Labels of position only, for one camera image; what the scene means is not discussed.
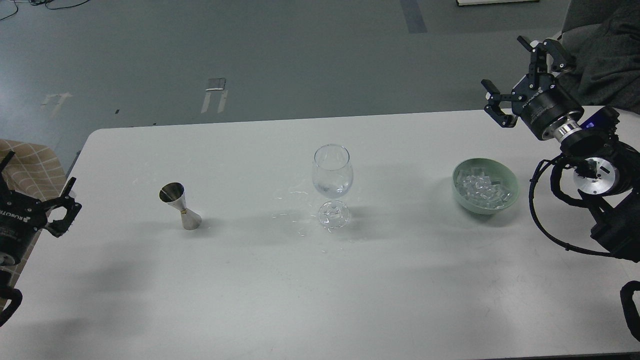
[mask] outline dark gray cloth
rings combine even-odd
[[[626,0],[571,0],[566,11],[562,34],[588,25],[600,25]]]
[[[640,0],[625,0],[573,55],[576,69],[558,82],[578,102],[640,114]]]

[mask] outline wine glass bowl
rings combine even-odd
[[[353,167],[349,151],[344,146],[328,144],[314,154],[312,180],[316,190],[337,199],[345,195],[353,184]],[[324,203],[317,214],[320,223],[327,229],[345,226],[350,219],[349,208],[337,200]]]

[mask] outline white table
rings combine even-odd
[[[621,140],[638,147],[639,117]],[[353,222],[329,232],[314,151],[345,145]],[[3,359],[479,359],[640,351],[619,290],[629,261],[572,252],[535,228],[528,179],[559,153],[483,111],[103,129],[73,169],[83,208],[40,237],[1,329]],[[522,192],[492,217],[451,196],[456,164],[487,157]],[[548,230],[593,220],[548,190]],[[158,198],[178,181],[196,231]]]

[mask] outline gray floor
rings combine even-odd
[[[529,59],[516,36],[556,34],[568,0],[19,6],[0,22],[0,138],[48,145],[69,168],[104,127],[479,109],[480,80],[509,90]],[[0,17],[12,11],[0,0]],[[218,92],[201,113],[207,79],[220,77],[223,111]]]

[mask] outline green bowl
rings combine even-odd
[[[511,193],[511,197],[498,208],[474,203],[472,200],[464,198],[458,191],[460,172],[463,172],[463,175],[472,174],[472,171],[477,171],[480,168],[484,169],[485,176],[489,176],[492,181],[500,181],[502,186],[507,188]],[[498,161],[483,158],[469,159],[458,164],[458,166],[453,170],[453,175],[451,176],[451,187],[453,189],[453,197],[458,203],[460,203],[460,205],[465,209],[480,215],[492,215],[510,207],[516,202],[516,200],[518,200],[518,194],[520,193],[518,179],[508,167]]]

